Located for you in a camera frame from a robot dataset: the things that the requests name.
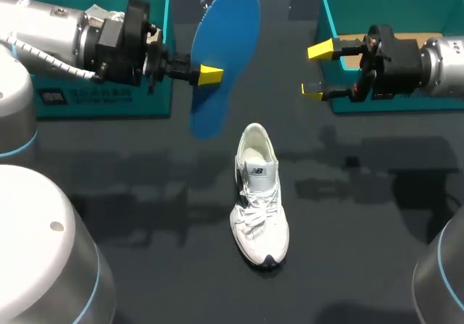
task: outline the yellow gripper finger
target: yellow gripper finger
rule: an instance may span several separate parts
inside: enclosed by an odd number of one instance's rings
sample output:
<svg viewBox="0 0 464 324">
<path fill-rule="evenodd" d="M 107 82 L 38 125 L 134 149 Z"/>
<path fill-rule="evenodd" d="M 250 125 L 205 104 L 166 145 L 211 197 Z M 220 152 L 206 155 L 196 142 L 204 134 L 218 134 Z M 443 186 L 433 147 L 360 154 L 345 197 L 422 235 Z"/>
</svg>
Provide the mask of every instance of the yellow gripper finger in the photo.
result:
<svg viewBox="0 0 464 324">
<path fill-rule="evenodd" d="M 222 69 L 201 65 L 198 86 L 219 84 L 223 80 L 223 75 Z"/>
</svg>

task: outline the cardboard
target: cardboard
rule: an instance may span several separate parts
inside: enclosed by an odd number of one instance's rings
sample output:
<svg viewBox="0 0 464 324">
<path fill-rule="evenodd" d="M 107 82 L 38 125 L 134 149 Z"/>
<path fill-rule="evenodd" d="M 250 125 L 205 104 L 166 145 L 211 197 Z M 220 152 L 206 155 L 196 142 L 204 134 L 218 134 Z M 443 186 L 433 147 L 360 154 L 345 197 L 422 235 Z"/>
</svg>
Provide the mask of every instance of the cardboard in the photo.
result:
<svg viewBox="0 0 464 324">
<path fill-rule="evenodd" d="M 341 40 L 355 40 L 355 39 L 364 39 L 365 34 L 349 34 L 339 36 Z M 441 33 L 395 33 L 398 39 L 415 39 L 418 42 L 419 47 L 422 47 L 430 38 L 441 38 L 443 35 Z M 345 66 L 351 69 L 358 69 L 360 67 L 361 55 L 344 57 Z"/>
</svg>

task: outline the white sneaker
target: white sneaker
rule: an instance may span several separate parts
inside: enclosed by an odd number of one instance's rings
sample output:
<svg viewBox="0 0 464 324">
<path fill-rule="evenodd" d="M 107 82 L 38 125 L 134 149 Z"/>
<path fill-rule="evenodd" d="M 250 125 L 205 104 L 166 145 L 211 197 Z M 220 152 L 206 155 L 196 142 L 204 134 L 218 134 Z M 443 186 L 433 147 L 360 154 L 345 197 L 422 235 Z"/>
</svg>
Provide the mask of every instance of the white sneaker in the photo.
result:
<svg viewBox="0 0 464 324">
<path fill-rule="evenodd" d="M 246 127 L 235 167 L 238 197 L 231 213 L 233 237 L 252 264 L 276 266 L 289 247 L 289 224 L 281 203 L 278 161 L 260 124 Z"/>
</svg>

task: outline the label on box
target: label on box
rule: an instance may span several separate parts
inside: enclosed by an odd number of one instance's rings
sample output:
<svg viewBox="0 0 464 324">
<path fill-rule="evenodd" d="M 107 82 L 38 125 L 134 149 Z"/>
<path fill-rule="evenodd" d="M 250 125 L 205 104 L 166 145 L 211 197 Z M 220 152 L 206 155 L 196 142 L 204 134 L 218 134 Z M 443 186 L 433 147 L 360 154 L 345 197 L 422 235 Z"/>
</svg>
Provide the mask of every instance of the label on box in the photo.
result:
<svg viewBox="0 0 464 324">
<path fill-rule="evenodd" d="M 121 104 L 132 103 L 130 88 L 40 88 L 37 90 L 45 105 Z"/>
<path fill-rule="evenodd" d="M 61 88 L 40 88 L 37 90 L 45 105 L 66 105 L 65 94 Z"/>
<path fill-rule="evenodd" d="M 73 88 L 67 92 L 73 104 L 132 103 L 130 88 Z"/>
</svg>

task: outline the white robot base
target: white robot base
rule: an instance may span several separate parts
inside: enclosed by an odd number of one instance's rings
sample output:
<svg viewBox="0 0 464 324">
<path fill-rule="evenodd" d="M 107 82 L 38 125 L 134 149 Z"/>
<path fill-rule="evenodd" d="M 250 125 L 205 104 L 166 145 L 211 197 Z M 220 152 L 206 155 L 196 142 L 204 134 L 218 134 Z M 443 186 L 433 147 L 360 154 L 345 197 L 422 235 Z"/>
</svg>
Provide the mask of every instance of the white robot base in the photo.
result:
<svg viewBox="0 0 464 324">
<path fill-rule="evenodd" d="M 0 44 L 0 164 L 30 167 L 38 150 L 29 72 Z"/>
<path fill-rule="evenodd" d="M 110 324 L 111 270 L 65 194 L 0 165 L 0 323 Z"/>
</svg>

